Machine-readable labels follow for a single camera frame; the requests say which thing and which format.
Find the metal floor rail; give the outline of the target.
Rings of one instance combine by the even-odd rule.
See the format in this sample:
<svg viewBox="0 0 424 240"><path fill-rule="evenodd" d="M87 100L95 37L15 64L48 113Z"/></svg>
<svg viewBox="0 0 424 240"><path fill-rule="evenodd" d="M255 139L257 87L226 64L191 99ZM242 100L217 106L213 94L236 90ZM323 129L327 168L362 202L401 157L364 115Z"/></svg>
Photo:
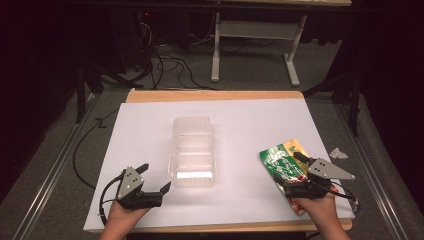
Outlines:
<svg viewBox="0 0 424 240"><path fill-rule="evenodd" d="M93 108L97 104L100 98L99 94L91 93L88 99L85 101L86 112L82 115L82 118L78 123L75 123L66 138L66 141L62 145L58 156L56 157L53 165L51 166L46 178L42 185L38 188L37 194L34 197L29 209L27 210L24 218L22 219L19 227L15 231L12 240L28 240L38 219L43 212L51 194L56 187L56 184L67 164L67 158L74 147L78 135L81 132L88 116L92 112Z"/></svg>
<svg viewBox="0 0 424 240"><path fill-rule="evenodd" d="M373 168L372 162L367 156L360 138L354 134L353 130L349 126L348 112L346 108L341 104L335 104L334 108L341 118L341 122L353 143L368 187L371 190L376 205L378 206L393 240L411 240L407 235L404 225L400 221L400 216L395 211L393 202L389 198L388 193L384 190L380 178L378 177L376 170Z"/></svg>

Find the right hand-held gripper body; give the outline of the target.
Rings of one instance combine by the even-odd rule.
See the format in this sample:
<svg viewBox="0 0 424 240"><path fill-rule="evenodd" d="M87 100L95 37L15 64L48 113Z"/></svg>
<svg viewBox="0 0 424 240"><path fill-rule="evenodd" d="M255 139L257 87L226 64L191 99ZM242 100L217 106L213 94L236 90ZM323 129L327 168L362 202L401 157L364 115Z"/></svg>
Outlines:
<svg viewBox="0 0 424 240"><path fill-rule="evenodd" d="M307 179L300 183L285 182L284 193L287 198L318 199L323 198L327 193L340 196L340 193L332 190L333 179L355 180L356 177L329 161L317 158L312 165L307 164ZM341 196L351 199L351 196L344 194Z"/></svg>

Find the white desk frame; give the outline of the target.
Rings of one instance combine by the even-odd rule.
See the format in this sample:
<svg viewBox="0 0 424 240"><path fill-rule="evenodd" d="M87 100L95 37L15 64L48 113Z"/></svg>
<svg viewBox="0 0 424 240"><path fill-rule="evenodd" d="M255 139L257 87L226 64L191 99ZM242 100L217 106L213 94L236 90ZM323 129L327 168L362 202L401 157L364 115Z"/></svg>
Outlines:
<svg viewBox="0 0 424 240"><path fill-rule="evenodd" d="M306 15L301 16L296 23L222 20L220 14L216 13L211 81L218 82L220 79L220 39L222 37L287 40L291 42L291 50L283 55L284 63L291 85L298 87L300 81L294 65L294 57L306 20Z"/></svg>

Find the person's left hand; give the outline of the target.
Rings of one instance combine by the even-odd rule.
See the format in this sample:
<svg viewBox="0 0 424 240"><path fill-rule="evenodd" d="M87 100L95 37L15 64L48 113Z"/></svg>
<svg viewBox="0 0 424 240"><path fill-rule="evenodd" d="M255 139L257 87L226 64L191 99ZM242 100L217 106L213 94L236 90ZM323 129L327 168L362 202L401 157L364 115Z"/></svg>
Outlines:
<svg viewBox="0 0 424 240"><path fill-rule="evenodd" d="M149 208L125 209L117 201L114 201L109 210L106 227L112 230L129 232L149 211Z"/></svg>

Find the clear plastic container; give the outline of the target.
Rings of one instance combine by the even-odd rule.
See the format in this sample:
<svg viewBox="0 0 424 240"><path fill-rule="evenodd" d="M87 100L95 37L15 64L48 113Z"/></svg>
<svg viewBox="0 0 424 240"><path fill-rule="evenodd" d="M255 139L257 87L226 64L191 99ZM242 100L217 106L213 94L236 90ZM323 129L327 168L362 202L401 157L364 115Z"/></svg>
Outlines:
<svg viewBox="0 0 424 240"><path fill-rule="evenodd" d="M211 187L215 183L214 127L206 116L173 122L168 174L177 187Z"/></svg>

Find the green snack packet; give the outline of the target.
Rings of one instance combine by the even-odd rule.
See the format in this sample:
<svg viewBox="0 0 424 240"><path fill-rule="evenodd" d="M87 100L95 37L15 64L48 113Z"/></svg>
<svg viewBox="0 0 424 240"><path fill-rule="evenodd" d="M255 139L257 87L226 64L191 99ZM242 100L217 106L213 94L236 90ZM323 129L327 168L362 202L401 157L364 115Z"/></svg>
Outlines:
<svg viewBox="0 0 424 240"><path fill-rule="evenodd" d="M307 164L294 157L295 152L307 156L297 139L263 150L259 157L271 176L278 174L285 182L300 183L307 179Z"/></svg>

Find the person's right hand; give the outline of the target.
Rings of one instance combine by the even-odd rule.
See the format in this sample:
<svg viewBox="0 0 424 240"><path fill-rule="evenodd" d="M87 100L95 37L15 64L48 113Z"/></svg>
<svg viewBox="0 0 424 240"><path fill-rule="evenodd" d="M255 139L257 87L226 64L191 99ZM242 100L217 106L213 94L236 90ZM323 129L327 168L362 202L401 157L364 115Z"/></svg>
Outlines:
<svg viewBox="0 0 424 240"><path fill-rule="evenodd" d="M327 193L323 198L295 198L294 202L302 206L321 233L334 231L340 224L333 194Z"/></svg>

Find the white paper sheet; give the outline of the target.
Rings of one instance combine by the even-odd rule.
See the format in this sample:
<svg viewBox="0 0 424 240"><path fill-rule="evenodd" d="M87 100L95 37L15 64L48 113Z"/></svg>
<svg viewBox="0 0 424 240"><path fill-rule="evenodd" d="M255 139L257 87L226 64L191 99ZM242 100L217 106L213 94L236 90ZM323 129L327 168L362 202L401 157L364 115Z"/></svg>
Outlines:
<svg viewBox="0 0 424 240"><path fill-rule="evenodd" d="M261 151L296 139L312 157L327 151L302 99L124 103L98 178L85 230L99 232L100 199L116 194L111 180L127 166L148 164L146 191L169 182L173 122L207 116L215 128L216 179L212 187L171 187L163 204L137 224L141 232L241 231L247 226L303 224L267 172Z"/></svg>

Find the black metal stand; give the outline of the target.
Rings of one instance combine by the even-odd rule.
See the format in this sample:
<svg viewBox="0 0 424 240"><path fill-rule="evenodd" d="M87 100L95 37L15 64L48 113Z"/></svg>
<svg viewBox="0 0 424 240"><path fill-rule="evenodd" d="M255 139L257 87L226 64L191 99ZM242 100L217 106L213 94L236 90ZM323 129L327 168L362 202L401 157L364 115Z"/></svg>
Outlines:
<svg viewBox="0 0 424 240"><path fill-rule="evenodd" d="M325 80L302 92L304 97L312 96L315 93L327 90L333 90L331 101L334 104L349 103L348 112L348 126L351 132L358 136L358 114L359 110L359 97L361 91L360 73L348 72L342 73L339 76Z"/></svg>
<svg viewBox="0 0 424 240"><path fill-rule="evenodd" d="M126 80L116 73L109 71L101 65L95 63L82 63L76 72L76 93L77 93L77 118L76 122L81 123L83 117L86 115L86 94L85 88L88 87L93 94L102 94L103 85L101 83L101 75L106 75L118 83L135 88L136 84Z"/></svg>

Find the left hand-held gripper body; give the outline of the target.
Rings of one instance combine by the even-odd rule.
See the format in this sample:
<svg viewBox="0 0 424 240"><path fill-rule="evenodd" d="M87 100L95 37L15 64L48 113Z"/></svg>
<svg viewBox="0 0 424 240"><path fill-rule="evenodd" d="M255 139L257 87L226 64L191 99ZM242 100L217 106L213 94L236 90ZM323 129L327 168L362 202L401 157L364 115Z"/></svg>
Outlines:
<svg viewBox="0 0 424 240"><path fill-rule="evenodd" d="M135 168L127 167L118 186L116 201L129 210L160 207L163 195L160 192L144 192L143 184L141 174Z"/></svg>

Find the black computer tower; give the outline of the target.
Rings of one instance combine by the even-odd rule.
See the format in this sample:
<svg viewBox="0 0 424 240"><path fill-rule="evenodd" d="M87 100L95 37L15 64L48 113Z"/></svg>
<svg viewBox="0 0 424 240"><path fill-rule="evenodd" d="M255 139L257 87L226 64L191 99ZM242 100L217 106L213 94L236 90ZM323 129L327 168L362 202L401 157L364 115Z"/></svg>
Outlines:
<svg viewBox="0 0 424 240"><path fill-rule="evenodd" d="M143 13L134 9L109 11L124 70L140 72L151 60L154 39Z"/></svg>

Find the crumpled white paper scrap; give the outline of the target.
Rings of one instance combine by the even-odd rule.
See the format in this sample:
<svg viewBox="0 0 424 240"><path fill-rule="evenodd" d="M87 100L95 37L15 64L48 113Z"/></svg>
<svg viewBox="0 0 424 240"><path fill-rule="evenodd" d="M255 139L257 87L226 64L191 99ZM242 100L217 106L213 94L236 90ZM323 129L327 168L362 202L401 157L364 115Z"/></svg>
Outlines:
<svg viewBox="0 0 424 240"><path fill-rule="evenodd" d="M342 152L339 148L335 148L333 149L330 153L329 156L334 158L334 159L348 159L349 156Z"/></svg>

